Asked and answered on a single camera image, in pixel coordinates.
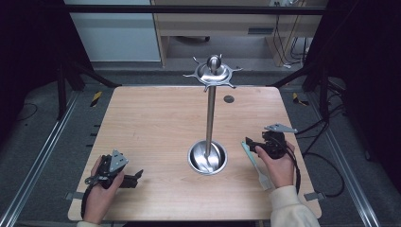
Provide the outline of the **black horizontal frame bar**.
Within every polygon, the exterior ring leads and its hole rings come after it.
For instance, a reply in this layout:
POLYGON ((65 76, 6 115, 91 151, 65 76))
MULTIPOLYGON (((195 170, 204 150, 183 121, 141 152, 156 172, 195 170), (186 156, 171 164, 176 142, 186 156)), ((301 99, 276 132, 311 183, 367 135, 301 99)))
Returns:
POLYGON ((239 7, 239 6, 140 6, 140 5, 65 5, 68 12, 85 13, 183 13, 183 14, 267 14, 324 15, 326 8, 239 7))

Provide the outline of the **teal-handled basting brush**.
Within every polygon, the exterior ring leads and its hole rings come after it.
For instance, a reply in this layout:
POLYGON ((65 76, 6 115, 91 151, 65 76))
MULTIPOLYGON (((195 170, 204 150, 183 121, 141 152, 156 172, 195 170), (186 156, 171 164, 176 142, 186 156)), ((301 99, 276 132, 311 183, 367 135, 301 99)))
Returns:
POLYGON ((266 176, 257 166, 256 161, 254 160, 252 153, 250 151, 249 146, 245 143, 242 142, 241 146, 243 147, 245 153, 247 154, 248 158, 250 159, 251 163, 253 164, 253 167, 255 168, 257 174, 258 174, 258 181, 261 184, 262 188, 264 190, 269 190, 272 189, 272 184, 270 182, 270 179, 268 176, 266 176))

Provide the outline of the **person's left hand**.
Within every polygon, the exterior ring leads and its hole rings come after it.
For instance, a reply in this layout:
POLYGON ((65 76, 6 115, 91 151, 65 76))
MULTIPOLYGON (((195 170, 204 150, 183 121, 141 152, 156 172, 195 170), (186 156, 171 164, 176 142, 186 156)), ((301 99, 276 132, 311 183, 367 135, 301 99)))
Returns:
POLYGON ((114 196, 119 186, 122 184, 124 176, 125 174, 123 171, 118 173, 108 189, 103 188, 99 184, 92 188, 86 201, 85 212, 82 218, 83 221, 95 225, 101 224, 101 221, 104 219, 113 203, 114 196))

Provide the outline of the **steel utensil stand with hooks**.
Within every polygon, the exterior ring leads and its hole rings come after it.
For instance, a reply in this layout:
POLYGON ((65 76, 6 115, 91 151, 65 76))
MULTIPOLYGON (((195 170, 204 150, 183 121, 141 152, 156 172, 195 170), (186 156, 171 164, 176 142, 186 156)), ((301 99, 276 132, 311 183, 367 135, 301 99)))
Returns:
POLYGON ((207 94, 205 138, 194 143, 187 152, 188 163, 201 175, 217 174, 227 165, 226 148, 213 139, 215 101, 219 86, 235 89, 231 78, 233 72, 237 71, 241 71, 241 68, 233 69, 225 64, 222 55, 212 55, 205 62, 199 62, 192 75, 187 75, 203 84, 207 94))

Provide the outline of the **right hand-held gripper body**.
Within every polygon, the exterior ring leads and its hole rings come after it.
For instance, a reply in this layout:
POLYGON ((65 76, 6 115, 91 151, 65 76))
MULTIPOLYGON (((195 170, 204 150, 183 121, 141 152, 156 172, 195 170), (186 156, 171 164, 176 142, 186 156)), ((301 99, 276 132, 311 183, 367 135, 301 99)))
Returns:
POLYGON ((262 138, 265 141, 265 151, 272 159, 280 159, 287 153, 287 142, 284 133, 297 133, 296 129, 276 123, 265 127, 262 138))

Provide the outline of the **black and yellow tape strip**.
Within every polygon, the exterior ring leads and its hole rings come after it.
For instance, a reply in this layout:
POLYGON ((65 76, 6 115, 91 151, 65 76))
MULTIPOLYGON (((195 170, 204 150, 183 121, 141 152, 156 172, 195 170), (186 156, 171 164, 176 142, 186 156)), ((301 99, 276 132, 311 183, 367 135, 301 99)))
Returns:
POLYGON ((292 93, 292 100, 293 100, 293 103, 300 104, 300 105, 303 105, 303 106, 309 106, 309 102, 301 100, 300 98, 298 98, 297 93, 292 93))
POLYGON ((91 101, 90 107, 95 107, 101 96, 102 96, 102 92, 101 91, 96 92, 94 94, 94 97, 93 97, 92 101, 91 101))

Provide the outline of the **dark curtain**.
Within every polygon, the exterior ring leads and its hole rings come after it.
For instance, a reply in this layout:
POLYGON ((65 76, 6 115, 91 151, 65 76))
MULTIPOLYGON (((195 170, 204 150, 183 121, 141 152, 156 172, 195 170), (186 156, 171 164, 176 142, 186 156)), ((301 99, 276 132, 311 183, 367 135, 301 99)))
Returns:
POLYGON ((401 0, 328 0, 307 60, 345 83, 365 149, 401 191, 401 0))
POLYGON ((76 90, 84 87, 74 61, 90 69, 70 14, 54 10, 64 0, 0 0, 0 144, 10 135, 27 94, 57 79, 57 70, 76 90))

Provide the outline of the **white cabinet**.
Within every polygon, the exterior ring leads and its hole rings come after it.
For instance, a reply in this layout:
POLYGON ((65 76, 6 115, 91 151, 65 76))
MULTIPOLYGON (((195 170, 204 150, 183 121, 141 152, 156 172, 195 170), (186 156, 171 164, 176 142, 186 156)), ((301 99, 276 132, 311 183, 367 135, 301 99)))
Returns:
POLYGON ((151 13, 71 13, 92 62, 160 61, 151 13))

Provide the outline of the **light wooden desk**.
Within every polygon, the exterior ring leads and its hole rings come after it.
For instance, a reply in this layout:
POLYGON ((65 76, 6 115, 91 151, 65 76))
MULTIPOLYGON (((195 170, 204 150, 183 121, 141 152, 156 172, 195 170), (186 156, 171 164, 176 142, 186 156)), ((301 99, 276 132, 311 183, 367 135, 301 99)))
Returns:
MULTIPOLYGON (((239 6, 324 8, 328 0, 150 0, 153 6, 239 6)), ((290 63, 289 52, 296 37, 314 36, 319 15, 193 14, 156 13, 157 33, 161 37, 262 36, 276 65, 290 63)))

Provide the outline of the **person's right cream sleeve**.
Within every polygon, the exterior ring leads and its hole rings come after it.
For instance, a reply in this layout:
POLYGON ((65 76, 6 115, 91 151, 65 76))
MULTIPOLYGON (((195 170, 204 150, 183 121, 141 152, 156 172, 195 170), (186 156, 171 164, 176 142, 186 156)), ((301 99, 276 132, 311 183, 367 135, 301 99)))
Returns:
POLYGON ((314 213, 301 203, 293 185, 274 189, 270 201, 271 227, 321 227, 314 213))

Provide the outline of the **black metal stand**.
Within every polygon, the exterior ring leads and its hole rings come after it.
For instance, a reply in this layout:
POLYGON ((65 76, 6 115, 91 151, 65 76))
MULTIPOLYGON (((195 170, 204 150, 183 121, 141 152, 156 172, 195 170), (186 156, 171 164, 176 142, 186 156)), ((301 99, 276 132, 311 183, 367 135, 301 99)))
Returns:
POLYGON ((299 78, 300 76, 305 76, 305 81, 303 82, 302 88, 305 92, 311 92, 317 86, 320 86, 319 92, 319 113, 324 120, 329 118, 328 111, 328 71, 324 66, 319 66, 317 63, 311 63, 309 65, 303 66, 301 69, 295 71, 289 76, 280 79, 270 87, 281 88, 287 83, 299 78))
POLYGON ((94 70, 89 69, 79 64, 76 61, 68 63, 67 69, 70 71, 70 74, 65 75, 63 73, 63 64, 61 63, 56 70, 57 84, 58 84, 58 101, 59 101, 58 120, 61 120, 61 118, 66 114, 67 111, 66 88, 65 88, 66 81, 70 83, 74 91, 81 91, 84 88, 84 82, 80 77, 81 74, 86 75, 91 79, 94 79, 98 81, 100 84, 103 84, 109 88, 119 87, 118 83, 114 83, 108 79, 103 78, 94 70))

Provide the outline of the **aluminium floor rail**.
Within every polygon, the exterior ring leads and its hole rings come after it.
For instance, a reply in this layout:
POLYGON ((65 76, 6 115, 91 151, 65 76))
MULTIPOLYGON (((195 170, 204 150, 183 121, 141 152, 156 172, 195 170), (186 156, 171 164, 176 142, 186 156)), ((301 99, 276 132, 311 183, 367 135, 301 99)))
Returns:
POLYGON ((324 100, 323 103, 320 103, 321 99, 315 93, 311 93, 307 95, 310 100, 311 106, 315 112, 315 114, 322 118, 323 114, 320 110, 320 106, 323 104, 328 105, 328 111, 332 112, 329 116, 329 123, 327 129, 324 131, 325 140, 328 143, 329 150, 331 155, 336 163, 337 168, 340 171, 341 176, 344 179, 345 187, 350 195, 354 206, 358 212, 358 215, 363 222, 365 227, 381 227, 381 224, 376 216, 376 213, 368 201, 368 198, 363 191, 357 176, 354 170, 351 168, 349 162, 346 160, 345 155, 342 152, 340 147, 340 143, 337 140, 335 133, 332 130, 332 126, 334 126, 334 117, 333 114, 336 114, 337 111, 334 110, 335 107, 341 106, 342 102, 340 98, 335 95, 329 95, 327 100, 324 100))
POLYGON ((38 156, 26 174, 24 181, 8 206, 8 209, 0 217, 0 227, 13 227, 16 223, 36 182, 40 178, 40 175, 42 174, 49 157, 53 152, 54 147, 57 145, 59 138, 63 133, 66 124, 68 123, 71 113, 75 109, 79 95, 80 92, 72 92, 72 95, 67 102, 66 111, 61 115, 61 118, 56 121, 38 156))

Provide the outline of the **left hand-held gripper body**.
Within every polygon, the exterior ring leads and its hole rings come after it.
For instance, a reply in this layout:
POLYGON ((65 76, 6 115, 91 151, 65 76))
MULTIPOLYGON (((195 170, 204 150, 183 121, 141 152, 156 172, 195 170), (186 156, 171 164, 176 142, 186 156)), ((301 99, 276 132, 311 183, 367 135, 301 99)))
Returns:
POLYGON ((129 160, 122 153, 114 149, 111 154, 101 156, 95 175, 88 177, 85 183, 88 185, 100 183, 103 188, 108 189, 128 162, 129 160))

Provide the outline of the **person's right hand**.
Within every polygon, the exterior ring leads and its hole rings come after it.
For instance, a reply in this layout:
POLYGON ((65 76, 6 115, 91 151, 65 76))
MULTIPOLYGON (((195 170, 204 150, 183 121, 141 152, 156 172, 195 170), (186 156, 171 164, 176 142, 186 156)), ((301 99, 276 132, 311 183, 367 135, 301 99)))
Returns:
POLYGON ((294 164, 291 157, 286 154, 280 159, 271 159, 266 151, 256 146, 258 156, 265 163, 270 179, 276 188, 294 184, 294 164))

